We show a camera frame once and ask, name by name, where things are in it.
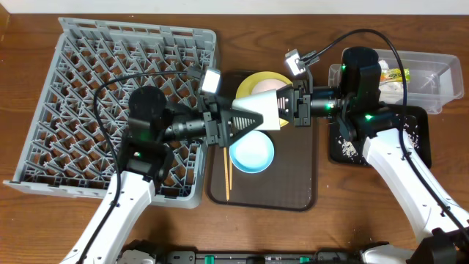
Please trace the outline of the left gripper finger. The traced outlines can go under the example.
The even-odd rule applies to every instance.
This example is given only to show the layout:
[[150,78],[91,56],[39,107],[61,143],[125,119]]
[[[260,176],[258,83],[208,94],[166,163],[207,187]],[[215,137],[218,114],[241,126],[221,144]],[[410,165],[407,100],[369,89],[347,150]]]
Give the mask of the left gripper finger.
[[231,146],[263,123],[261,114],[250,111],[223,109],[220,117],[221,121],[218,124],[219,146]]
[[218,96],[216,98],[216,102],[220,106],[221,109],[231,109],[233,100],[231,98]]

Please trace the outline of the white cup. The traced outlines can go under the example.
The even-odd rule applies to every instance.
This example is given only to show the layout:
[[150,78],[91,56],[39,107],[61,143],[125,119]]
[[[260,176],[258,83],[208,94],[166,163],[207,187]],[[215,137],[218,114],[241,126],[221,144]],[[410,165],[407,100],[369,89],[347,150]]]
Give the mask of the white cup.
[[260,92],[248,97],[234,99],[232,108],[261,114],[263,122],[256,127],[258,131],[281,130],[278,113],[277,93],[275,89]]

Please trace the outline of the white bowl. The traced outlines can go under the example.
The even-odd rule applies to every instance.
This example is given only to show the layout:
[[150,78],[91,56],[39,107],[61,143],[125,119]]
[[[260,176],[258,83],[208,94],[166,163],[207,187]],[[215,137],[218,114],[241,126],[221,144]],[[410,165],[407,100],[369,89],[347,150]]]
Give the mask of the white bowl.
[[278,90],[282,87],[285,87],[286,85],[286,83],[278,79],[265,79],[254,85],[251,94],[255,95],[272,89]]

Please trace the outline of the light blue bowl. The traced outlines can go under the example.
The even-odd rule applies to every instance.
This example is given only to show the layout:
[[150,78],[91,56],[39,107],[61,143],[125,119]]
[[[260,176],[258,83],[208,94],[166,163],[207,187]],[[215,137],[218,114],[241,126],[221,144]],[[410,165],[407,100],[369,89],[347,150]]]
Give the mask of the light blue bowl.
[[266,133],[252,131],[229,147],[229,155],[238,170],[247,174],[257,174],[272,164],[275,147]]

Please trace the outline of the white napkin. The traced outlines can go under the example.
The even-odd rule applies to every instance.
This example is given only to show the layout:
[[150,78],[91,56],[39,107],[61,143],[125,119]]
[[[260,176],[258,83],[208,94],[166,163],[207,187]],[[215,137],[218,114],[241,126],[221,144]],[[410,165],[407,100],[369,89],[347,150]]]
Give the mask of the white napkin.
[[[381,67],[381,71],[384,69],[391,69],[384,59],[381,59],[378,63]],[[404,91],[404,86],[402,82],[380,82],[379,88],[381,92],[392,93],[394,95],[402,95]]]

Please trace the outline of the green snack wrapper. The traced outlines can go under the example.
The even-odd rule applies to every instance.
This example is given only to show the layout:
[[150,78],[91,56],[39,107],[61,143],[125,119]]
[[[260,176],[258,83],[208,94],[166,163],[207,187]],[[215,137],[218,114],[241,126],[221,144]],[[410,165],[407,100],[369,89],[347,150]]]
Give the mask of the green snack wrapper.
[[402,72],[399,68],[384,69],[381,71],[380,82],[402,82]]

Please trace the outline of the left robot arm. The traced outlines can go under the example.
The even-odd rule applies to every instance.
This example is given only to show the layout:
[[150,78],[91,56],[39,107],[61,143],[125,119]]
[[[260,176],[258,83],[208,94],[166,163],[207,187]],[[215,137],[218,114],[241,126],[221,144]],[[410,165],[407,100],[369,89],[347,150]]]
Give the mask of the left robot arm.
[[169,142],[207,137],[228,147],[264,121],[260,113],[204,95],[202,113],[169,103],[156,87],[130,95],[128,130],[122,137],[107,195],[63,263],[116,263],[137,219],[169,176],[174,160]]

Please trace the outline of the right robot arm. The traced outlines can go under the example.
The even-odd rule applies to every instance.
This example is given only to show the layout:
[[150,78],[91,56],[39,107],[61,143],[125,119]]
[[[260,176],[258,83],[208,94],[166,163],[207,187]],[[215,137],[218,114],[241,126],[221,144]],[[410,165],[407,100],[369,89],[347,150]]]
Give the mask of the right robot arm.
[[468,212],[442,188],[404,130],[406,106],[380,101],[381,67],[371,48],[342,55],[338,87],[287,85],[277,91],[280,118],[307,126],[312,117],[333,118],[384,179],[411,224],[417,249],[375,243],[359,250],[359,263],[467,263]]

